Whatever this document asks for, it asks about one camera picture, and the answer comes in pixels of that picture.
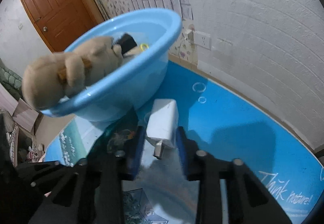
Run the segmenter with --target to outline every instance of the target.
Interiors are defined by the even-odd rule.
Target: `stuffed toy dog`
[[[113,72],[123,63],[120,45],[112,38],[92,38],[72,52],[53,53],[28,65],[22,80],[25,101],[38,110],[56,105],[65,95],[72,97]]]

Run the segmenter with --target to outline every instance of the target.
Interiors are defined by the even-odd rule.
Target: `wall socket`
[[[204,48],[210,49],[211,48],[211,38],[210,34],[194,31],[193,32],[193,42],[196,45],[202,46]]]

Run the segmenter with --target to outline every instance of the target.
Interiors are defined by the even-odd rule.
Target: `white wall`
[[[198,68],[324,144],[324,9],[319,0],[189,0],[212,35]]]
[[[22,76],[36,58],[50,54],[29,20],[20,0],[0,3],[0,58],[6,67]]]

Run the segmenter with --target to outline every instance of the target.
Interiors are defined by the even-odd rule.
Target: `screw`
[[[78,165],[80,165],[80,166],[85,166],[86,164],[87,164],[87,160],[86,160],[86,158],[82,158],[82,159],[80,159],[79,162],[78,162]]]
[[[203,150],[198,150],[198,151],[196,151],[196,155],[198,157],[204,157],[204,156],[207,155],[207,153],[205,151],[203,151]]]
[[[125,152],[123,150],[118,150],[115,152],[115,156],[122,158],[125,156]]]
[[[241,166],[241,165],[244,164],[243,161],[241,159],[238,159],[238,158],[234,159],[233,163],[234,163],[234,165],[237,165],[237,166]]]

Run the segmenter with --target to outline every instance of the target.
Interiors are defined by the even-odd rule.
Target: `wooden door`
[[[95,26],[82,0],[21,0],[39,35],[52,52],[65,50]]]

